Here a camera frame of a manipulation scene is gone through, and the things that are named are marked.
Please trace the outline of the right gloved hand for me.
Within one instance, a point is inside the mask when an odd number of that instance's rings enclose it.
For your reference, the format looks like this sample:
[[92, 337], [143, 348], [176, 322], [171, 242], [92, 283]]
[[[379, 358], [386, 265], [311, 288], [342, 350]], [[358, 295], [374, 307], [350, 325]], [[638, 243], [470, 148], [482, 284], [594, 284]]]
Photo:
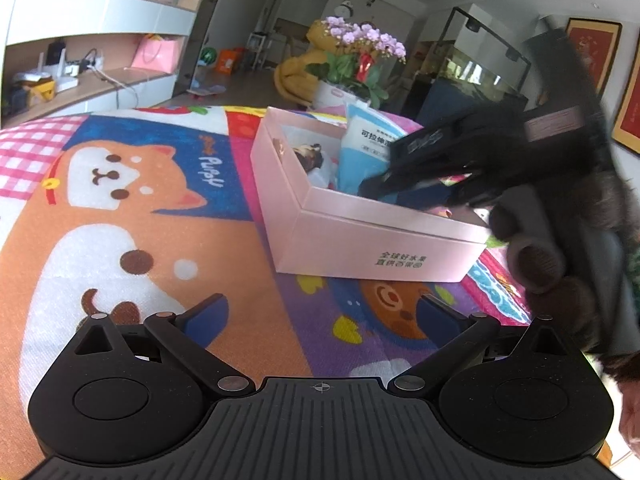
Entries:
[[616, 172], [510, 188], [489, 215], [533, 315], [613, 368], [639, 353], [639, 200]]

